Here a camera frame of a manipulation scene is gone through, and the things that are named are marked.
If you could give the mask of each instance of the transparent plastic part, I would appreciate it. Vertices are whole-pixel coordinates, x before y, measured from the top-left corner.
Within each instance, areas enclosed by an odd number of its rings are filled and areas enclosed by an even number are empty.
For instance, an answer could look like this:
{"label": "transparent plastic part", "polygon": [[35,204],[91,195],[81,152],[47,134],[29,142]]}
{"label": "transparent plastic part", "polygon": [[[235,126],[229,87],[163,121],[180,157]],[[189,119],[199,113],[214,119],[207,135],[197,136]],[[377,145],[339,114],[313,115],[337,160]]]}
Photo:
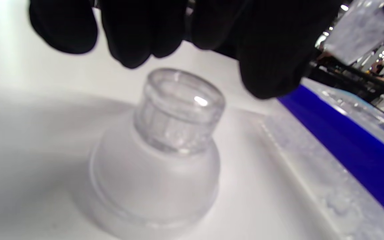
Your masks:
{"label": "transparent plastic part", "polygon": [[211,208],[220,160],[212,139],[225,107],[220,91],[180,70],[148,76],[140,105],[95,147],[87,207],[124,240],[166,240],[192,229]]}
{"label": "transparent plastic part", "polygon": [[384,42],[384,0],[355,0],[324,46],[339,60],[352,64]]}

